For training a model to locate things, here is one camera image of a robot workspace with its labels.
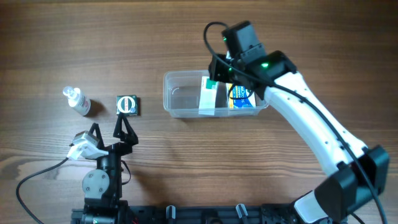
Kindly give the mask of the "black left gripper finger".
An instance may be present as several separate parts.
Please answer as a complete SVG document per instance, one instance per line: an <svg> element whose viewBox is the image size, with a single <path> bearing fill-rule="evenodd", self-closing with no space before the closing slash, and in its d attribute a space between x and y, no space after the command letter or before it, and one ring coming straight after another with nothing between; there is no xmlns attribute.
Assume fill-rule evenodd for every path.
<svg viewBox="0 0 398 224"><path fill-rule="evenodd" d="M116 121L116 125L113 133L114 138L118 138L120 141L125 142L130 146L139 144L137 134L134 132L132 126L124 113L119 113Z"/></svg>
<svg viewBox="0 0 398 224"><path fill-rule="evenodd" d="M99 124L98 123L93 123L91 125L91 128L90 128L89 132L92 135L95 135L96 138L99 140L98 147L104 147L104 142L103 142L103 138L102 138L102 135L101 135Z"/></svg>

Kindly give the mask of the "white Panadol box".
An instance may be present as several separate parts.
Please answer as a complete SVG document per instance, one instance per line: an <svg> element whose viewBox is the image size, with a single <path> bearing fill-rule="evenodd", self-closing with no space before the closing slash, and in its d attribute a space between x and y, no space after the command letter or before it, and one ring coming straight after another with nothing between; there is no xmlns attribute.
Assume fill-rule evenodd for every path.
<svg viewBox="0 0 398 224"><path fill-rule="evenodd" d="M199 114L213 116L215 114L218 82L202 76L200 90Z"/></svg>

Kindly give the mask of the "green Zam-Buk tin box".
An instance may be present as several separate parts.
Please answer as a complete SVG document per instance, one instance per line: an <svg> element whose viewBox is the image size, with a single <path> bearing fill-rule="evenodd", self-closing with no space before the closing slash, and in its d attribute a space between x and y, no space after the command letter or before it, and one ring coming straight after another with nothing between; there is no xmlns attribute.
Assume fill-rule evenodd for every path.
<svg viewBox="0 0 398 224"><path fill-rule="evenodd" d="M116 97L116 114L124 113L126 116L137 116L138 109L136 95L119 95Z"/></svg>

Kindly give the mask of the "blue VapoDrops box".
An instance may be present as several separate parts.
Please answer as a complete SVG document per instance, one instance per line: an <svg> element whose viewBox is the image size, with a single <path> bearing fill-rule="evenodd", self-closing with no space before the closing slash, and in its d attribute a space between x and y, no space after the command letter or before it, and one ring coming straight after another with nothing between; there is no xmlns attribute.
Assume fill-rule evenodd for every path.
<svg viewBox="0 0 398 224"><path fill-rule="evenodd" d="M251 94L244 86L226 84L227 105L229 109L255 108L255 94Z"/></svg>

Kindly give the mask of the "white calamine lotion bottle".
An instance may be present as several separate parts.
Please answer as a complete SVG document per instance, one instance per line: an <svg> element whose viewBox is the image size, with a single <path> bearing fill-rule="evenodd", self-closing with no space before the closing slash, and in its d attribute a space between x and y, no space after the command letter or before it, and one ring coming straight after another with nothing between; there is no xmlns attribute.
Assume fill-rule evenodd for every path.
<svg viewBox="0 0 398 224"><path fill-rule="evenodd" d="M66 86L63 95L67 97L69 106L82 116L86 116L91 108L90 99L79 89Z"/></svg>

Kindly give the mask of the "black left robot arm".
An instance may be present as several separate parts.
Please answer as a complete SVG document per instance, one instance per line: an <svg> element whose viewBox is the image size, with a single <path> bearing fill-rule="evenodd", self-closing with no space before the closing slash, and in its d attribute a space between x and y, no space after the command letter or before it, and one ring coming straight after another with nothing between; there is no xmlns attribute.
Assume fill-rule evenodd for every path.
<svg viewBox="0 0 398 224"><path fill-rule="evenodd" d="M113 136L119 142L109 146L100 146L107 155L96 158L96 169L85 175L82 188L85 193L85 206L82 214L74 216L73 223L116 224L133 223L133 213L128 202L121 200L122 166L126 163L122 156L132 153L132 147L139 143L138 137L124 113L118 114Z"/></svg>

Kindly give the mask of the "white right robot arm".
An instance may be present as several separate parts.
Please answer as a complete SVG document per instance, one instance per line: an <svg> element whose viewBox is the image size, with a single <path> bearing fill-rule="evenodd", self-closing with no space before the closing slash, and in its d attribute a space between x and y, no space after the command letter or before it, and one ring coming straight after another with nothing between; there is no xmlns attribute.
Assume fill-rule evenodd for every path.
<svg viewBox="0 0 398 224"><path fill-rule="evenodd" d="M382 146L368 148L346 130L310 91L303 76L282 52L243 56L212 54L214 81L244 86L277 110L318 159L327 178L287 207L291 223L341 223L373 200L387 223L379 195L386 185L389 155Z"/></svg>

